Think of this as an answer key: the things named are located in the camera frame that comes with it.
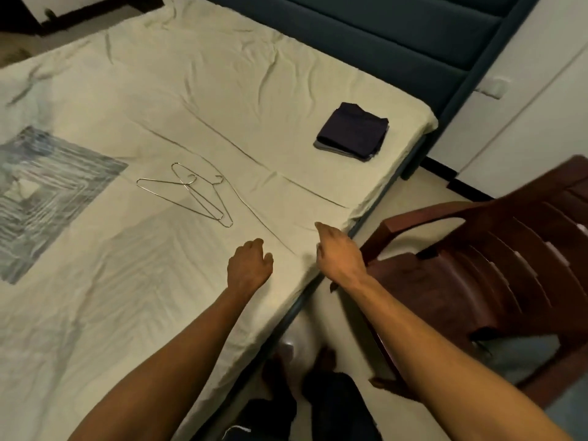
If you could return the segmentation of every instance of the plastic chair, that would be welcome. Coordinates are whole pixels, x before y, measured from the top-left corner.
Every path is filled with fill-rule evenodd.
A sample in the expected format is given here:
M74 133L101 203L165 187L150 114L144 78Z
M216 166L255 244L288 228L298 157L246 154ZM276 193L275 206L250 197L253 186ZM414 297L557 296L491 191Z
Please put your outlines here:
M418 254L378 255L425 223L465 222ZM574 156L500 199L450 202L381 222L361 247L368 272L456 346L557 334L560 348L517 386L546 407L588 370L588 159ZM390 353L397 381L372 384L415 399Z

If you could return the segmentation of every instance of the folded clothes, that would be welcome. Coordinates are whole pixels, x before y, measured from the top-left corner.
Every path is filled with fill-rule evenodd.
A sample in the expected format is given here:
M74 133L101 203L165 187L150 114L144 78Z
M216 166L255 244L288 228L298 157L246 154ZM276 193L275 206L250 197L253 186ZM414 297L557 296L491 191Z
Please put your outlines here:
M341 103L320 130L315 147L368 160L378 153L388 130L388 119Z

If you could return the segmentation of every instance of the mattress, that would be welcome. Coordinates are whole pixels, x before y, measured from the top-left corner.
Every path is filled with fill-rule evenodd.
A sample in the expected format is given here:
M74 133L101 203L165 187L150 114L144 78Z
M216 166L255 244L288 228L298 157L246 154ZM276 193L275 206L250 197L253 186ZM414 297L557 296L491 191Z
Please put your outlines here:
M343 101L390 121L369 162L313 147ZM205 0L4 68L0 105L0 438L17 441L66 439L261 237L274 274L176 437L191 435L317 274L313 223L349 229L436 126L416 98ZM183 186L143 184L184 207L137 187L177 180L175 162L220 222Z

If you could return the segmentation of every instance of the dark blue headboard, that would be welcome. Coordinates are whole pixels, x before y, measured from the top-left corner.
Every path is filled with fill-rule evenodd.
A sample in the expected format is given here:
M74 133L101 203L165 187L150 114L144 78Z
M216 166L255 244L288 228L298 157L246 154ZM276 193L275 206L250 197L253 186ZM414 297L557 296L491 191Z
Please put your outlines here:
M427 103L439 128L412 172L538 0L210 0Z

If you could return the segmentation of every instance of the human hand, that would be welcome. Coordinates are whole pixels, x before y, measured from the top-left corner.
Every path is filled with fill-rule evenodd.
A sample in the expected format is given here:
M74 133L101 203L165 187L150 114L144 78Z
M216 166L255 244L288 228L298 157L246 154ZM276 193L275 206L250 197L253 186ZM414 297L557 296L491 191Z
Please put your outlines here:
M315 223L320 243L316 248L319 269L343 288L354 285L368 275L359 248L339 229Z
M227 289L251 298L273 272L273 256L263 256L263 240L257 238L239 246L229 259Z

